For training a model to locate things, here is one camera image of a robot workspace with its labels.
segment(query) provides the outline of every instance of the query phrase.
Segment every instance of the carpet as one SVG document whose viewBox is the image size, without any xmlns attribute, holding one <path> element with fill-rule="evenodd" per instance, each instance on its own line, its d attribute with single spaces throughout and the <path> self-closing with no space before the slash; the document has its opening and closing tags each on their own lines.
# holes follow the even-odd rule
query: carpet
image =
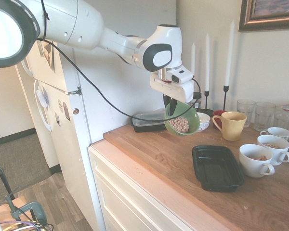
<svg viewBox="0 0 289 231">
<path fill-rule="evenodd" d="M 0 167 L 12 191 L 19 186 L 16 192 L 51 176 L 37 134 L 1 144 Z M 0 178 L 0 200 L 7 194 Z"/>
</svg>

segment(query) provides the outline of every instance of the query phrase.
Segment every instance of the drinking glass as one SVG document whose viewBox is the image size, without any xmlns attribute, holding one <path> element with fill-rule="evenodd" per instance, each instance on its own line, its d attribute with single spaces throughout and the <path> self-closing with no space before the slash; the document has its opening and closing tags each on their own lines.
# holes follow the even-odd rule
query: drinking glass
<svg viewBox="0 0 289 231">
<path fill-rule="evenodd" d="M 246 115 L 247 119 L 244 124 L 244 127 L 247 128 L 250 126 L 250 120 L 252 113 L 254 112 L 255 101 L 253 100 L 238 100 L 237 101 L 237 111 Z"/>
<path fill-rule="evenodd" d="M 289 130 L 289 112 L 285 111 L 282 106 L 275 107 L 273 125 Z"/>
<path fill-rule="evenodd" d="M 257 102 L 255 108 L 254 129 L 257 131 L 267 130 L 270 127 L 274 115 L 275 104 L 268 102 Z"/>
</svg>

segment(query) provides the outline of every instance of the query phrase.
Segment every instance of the small white bowl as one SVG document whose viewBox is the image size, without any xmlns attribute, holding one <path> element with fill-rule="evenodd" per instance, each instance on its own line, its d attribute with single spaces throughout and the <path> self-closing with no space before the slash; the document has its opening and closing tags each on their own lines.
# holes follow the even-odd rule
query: small white bowl
<svg viewBox="0 0 289 231">
<path fill-rule="evenodd" d="M 209 127 L 211 118 L 207 114 L 201 112 L 197 112 L 197 114 L 200 120 L 200 126 L 197 132 L 201 132 Z"/>
</svg>

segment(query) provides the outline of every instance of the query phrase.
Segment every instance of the framed painting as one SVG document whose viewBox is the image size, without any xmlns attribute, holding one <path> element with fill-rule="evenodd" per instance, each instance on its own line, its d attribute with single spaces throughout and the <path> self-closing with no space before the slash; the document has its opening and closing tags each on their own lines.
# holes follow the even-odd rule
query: framed painting
<svg viewBox="0 0 289 231">
<path fill-rule="evenodd" d="M 289 28 L 289 0 L 242 0 L 239 31 Z"/>
</svg>

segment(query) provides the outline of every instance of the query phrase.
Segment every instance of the baseboard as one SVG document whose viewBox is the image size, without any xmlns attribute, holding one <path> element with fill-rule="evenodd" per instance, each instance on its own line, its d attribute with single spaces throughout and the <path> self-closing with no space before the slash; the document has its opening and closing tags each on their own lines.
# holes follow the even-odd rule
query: baseboard
<svg viewBox="0 0 289 231">
<path fill-rule="evenodd" d="M 37 131 L 35 130 L 35 128 L 21 131 L 21 132 L 0 138 L 0 144 L 11 142 L 11 141 L 14 141 L 14 140 L 17 140 L 17 139 L 20 139 L 20 138 L 23 138 L 23 137 L 26 137 L 29 135 L 36 134 L 36 133 L 37 133 Z"/>
<path fill-rule="evenodd" d="M 55 165 L 50 168 L 50 173 L 53 175 L 57 172 L 62 172 L 60 165 Z"/>
</svg>

